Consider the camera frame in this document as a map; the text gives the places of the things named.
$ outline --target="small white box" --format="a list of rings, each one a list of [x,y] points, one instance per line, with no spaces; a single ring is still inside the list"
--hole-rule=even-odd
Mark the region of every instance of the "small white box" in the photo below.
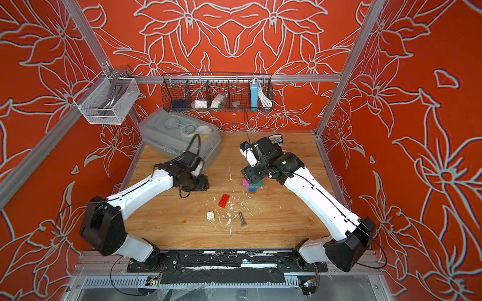
[[[208,218],[208,221],[214,221],[214,211],[206,212],[206,216]]]

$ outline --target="red lego brick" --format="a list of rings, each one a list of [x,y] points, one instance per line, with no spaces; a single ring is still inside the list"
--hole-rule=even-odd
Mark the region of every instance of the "red lego brick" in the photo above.
[[[226,208],[226,204],[228,203],[229,196],[228,195],[223,195],[221,200],[219,201],[219,207]]]

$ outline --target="robotic arm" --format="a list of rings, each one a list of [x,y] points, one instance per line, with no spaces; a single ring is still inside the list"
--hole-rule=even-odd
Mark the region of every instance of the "robotic arm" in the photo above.
[[[375,224],[368,217],[361,220],[341,205],[297,156],[283,152],[282,142],[281,135],[273,135],[252,144],[241,143],[241,154],[249,163],[241,172],[249,184],[269,177],[286,186],[313,210],[330,232],[328,237],[305,239],[296,246],[293,259],[299,267],[331,261],[340,270],[349,272],[371,242]]]
[[[188,192],[206,191],[208,178],[200,174],[204,161],[198,154],[185,151],[181,156],[154,165],[153,173],[117,194],[91,199],[85,211],[80,235],[102,255],[131,257],[143,262],[145,268],[155,270],[159,264],[159,248],[145,239],[127,234],[124,221],[139,207],[156,195],[172,187]]]

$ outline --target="red floral wallpaper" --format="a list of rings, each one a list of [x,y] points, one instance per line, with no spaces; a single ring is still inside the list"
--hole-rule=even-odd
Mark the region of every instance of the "red floral wallpaper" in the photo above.
[[[340,73],[368,0],[80,0],[114,66],[136,75],[212,71]],[[312,131],[333,83],[275,85],[274,110],[250,113],[257,131]],[[141,116],[162,106],[158,85],[141,85]],[[223,131],[245,130],[242,114],[195,114]]]
[[[90,86],[100,67],[60,0],[0,1],[0,181]]]
[[[85,204],[74,204],[118,192],[142,140],[136,128],[129,116],[120,126],[80,118],[0,211],[0,300],[62,297],[91,249],[79,236]]]
[[[100,74],[59,0],[0,0],[0,181]],[[82,205],[118,189],[141,141],[82,117],[0,210],[0,300],[59,300],[79,254]]]
[[[480,2],[387,1],[322,133],[397,300],[482,296],[480,28]]]

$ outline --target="wooden table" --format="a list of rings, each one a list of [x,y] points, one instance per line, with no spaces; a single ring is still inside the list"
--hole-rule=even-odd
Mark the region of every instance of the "wooden table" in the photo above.
[[[255,133],[259,139],[272,133]],[[282,133],[283,150],[298,156],[313,176],[333,194],[311,133]],[[241,170],[247,166],[239,145],[245,133],[221,133],[221,149],[204,172],[210,188],[181,199],[177,188],[156,196],[125,222],[128,233],[144,237],[161,249],[293,248],[304,238],[329,235],[308,206],[286,187],[265,178],[263,188],[248,193]],[[167,161],[148,145],[137,163],[130,184],[152,173],[152,166]],[[218,206],[230,195],[225,209]],[[214,221],[206,212],[214,211]],[[239,212],[247,223],[241,226]]]

